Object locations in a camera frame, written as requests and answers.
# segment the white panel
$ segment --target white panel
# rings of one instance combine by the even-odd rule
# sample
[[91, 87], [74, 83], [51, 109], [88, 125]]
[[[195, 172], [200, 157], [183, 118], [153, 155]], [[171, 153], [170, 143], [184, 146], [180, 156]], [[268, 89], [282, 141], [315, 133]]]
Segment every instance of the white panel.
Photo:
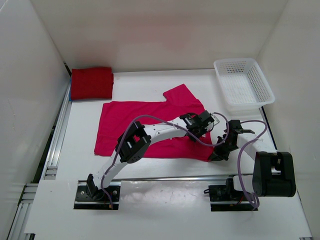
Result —
[[293, 155], [304, 212], [320, 238], [320, 1], [290, 0], [258, 62], [275, 95], [265, 107], [275, 142]]
[[0, 10], [0, 239], [33, 179], [67, 84], [63, 61], [31, 3], [6, 1]]
[[[114, 74], [113, 101], [165, 101], [163, 92], [180, 84], [186, 84], [209, 112], [228, 114], [223, 104], [221, 89], [213, 69], [127, 72]], [[106, 157], [94, 155], [98, 125], [101, 110], [106, 100], [73, 102], [69, 121], [60, 153], [57, 180], [85, 180], [90, 173], [96, 173], [106, 162]], [[226, 129], [224, 120], [211, 132], [214, 143]], [[252, 115], [234, 119], [262, 120], [259, 110]], [[261, 123], [246, 123], [243, 125], [257, 134], [261, 133], [264, 125]], [[273, 146], [265, 133], [264, 142]], [[204, 162], [195, 159], [177, 158], [143, 158], [134, 164], [129, 164], [116, 176], [123, 178], [155, 178], [205, 175], [229, 175], [237, 173], [237, 156], [239, 151], [232, 152], [228, 161]], [[242, 156], [242, 172], [252, 173], [254, 161], [245, 153]]]
[[311, 233], [295, 197], [261, 197], [259, 211], [211, 212], [206, 181], [121, 183], [119, 210], [73, 209], [77, 181], [39, 183], [25, 227], [35, 240], [298, 240]]
[[287, 0], [31, 0], [71, 68], [212, 68], [256, 58]]

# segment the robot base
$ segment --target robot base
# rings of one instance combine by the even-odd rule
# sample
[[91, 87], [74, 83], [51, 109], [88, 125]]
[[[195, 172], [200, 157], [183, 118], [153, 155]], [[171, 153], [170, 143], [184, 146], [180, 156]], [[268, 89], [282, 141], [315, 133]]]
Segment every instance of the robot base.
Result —
[[[113, 210], [119, 209], [120, 185], [110, 185], [105, 190], [110, 194], [113, 202]], [[75, 194], [73, 209], [112, 210], [107, 195], [102, 191], [91, 197], [86, 181], [79, 181]]]

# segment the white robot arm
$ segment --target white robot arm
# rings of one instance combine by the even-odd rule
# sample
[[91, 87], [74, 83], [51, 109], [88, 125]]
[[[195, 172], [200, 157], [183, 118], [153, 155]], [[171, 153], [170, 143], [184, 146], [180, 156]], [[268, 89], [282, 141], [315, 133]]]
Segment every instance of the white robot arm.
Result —
[[[191, 140], [195, 141], [195, 138], [183, 129], [187, 129], [196, 138], [199, 138], [213, 128], [215, 119], [211, 113], [204, 111], [199, 115], [187, 113], [169, 121], [169, 123], [172, 125], [167, 123], [141, 125], [139, 121], [134, 122], [127, 134], [119, 137], [115, 150], [101, 169], [88, 176], [87, 187], [90, 195], [94, 196], [101, 189], [101, 186], [108, 187], [112, 179], [126, 165], [140, 160], [150, 145], [166, 139], [184, 136], [189, 136]], [[119, 157], [114, 162], [119, 147]]]

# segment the purple cable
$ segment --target purple cable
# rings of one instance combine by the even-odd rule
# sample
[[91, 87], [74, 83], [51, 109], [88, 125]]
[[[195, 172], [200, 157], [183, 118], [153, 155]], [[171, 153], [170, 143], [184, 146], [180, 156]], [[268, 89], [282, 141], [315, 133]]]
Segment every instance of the purple cable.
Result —
[[244, 185], [244, 181], [242, 179], [240, 161], [241, 161], [241, 155], [242, 155], [243, 151], [245, 150], [246, 146], [248, 146], [249, 144], [252, 144], [255, 141], [257, 141], [258, 138], [260, 138], [267, 131], [268, 126], [264, 121], [261, 121], [261, 120], [243, 121], [243, 122], [241, 122], [241, 124], [252, 123], [252, 122], [254, 122], [254, 123], [263, 123], [264, 124], [264, 130], [255, 139], [252, 139], [251, 141], [248, 141], [246, 144], [244, 144], [241, 147], [239, 155], [238, 155], [238, 159], [237, 159], [237, 168], [238, 168], [239, 182], [240, 182], [243, 194], [246, 197], [246, 199], [248, 200], [248, 202], [250, 203], [250, 205], [253, 207], [253, 210], [255, 210], [260, 206], [260, 201], [259, 201], [258, 195], [255, 192], [253, 194], [247, 192], [247, 190], [245, 188], [245, 185]]
[[110, 202], [110, 205], [111, 205], [111, 209], [113, 209], [113, 202], [112, 202], [112, 199], [111, 199], [111, 196], [110, 194], [105, 190], [104, 188], [104, 179], [105, 179], [105, 176], [107, 175], [107, 173], [110, 171], [110, 169], [115, 165], [116, 163], [116, 160], [117, 160], [117, 157], [119, 155], [119, 152], [120, 152], [120, 149], [122, 147], [122, 144], [124, 143], [125, 141], [125, 138], [126, 138], [126, 135], [131, 127], [132, 124], [135, 124], [135, 121], [137, 121], [138, 119], [140, 118], [151, 118], [151, 119], [155, 119], [161, 123], [164, 123], [164, 124], [167, 124], [167, 125], [170, 125], [170, 126], [174, 126], [178, 129], [181, 129], [181, 130], [184, 130], [185, 132], [187, 132], [190, 136], [192, 136], [198, 143], [204, 145], [204, 146], [207, 146], [207, 147], [216, 147], [216, 146], [219, 146], [221, 144], [223, 144], [225, 142], [225, 140], [227, 139], [228, 135], [229, 135], [229, 122], [228, 122], [228, 119], [221, 113], [219, 112], [214, 112], [213, 114], [216, 114], [216, 115], [219, 115], [221, 117], [224, 118], [225, 122], [226, 122], [226, 135], [224, 137], [224, 139], [217, 143], [217, 144], [207, 144], [207, 143], [204, 143], [202, 142], [199, 138], [197, 138], [192, 132], [190, 132], [188, 129], [182, 127], [182, 126], [179, 126], [179, 125], [176, 125], [172, 122], [168, 122], [168, 121], [165, 121], [165, 120], [162, 120], [158, 117], [155, 117], [155, 116], [151, 116], [151, 115], [140, 115], [140, 116], [137, 116], [135, 117], [131, 122], [130, 124], [128, 125], [128, 127], [126, 128], [126, 130], [124, 131], [123, 135], [122, 135], [122, 138], [121, 138], [121, 141], [119, 142], [119, 146], [118, 146], [118, 149], [116, 150], [115, 152], [115, 155], [114, 155], [114, 159], [112, 161], [112, 164], [110, 165], [110, 167], [108, 167], [108, 169], [105, 171], [104, 175], [102, 176], [101, 178], [101, 183], [100, 183], [100, 187], [102, 189], [102, 191], [107, 195], [107, 197], [109, 198], [109, 202]]

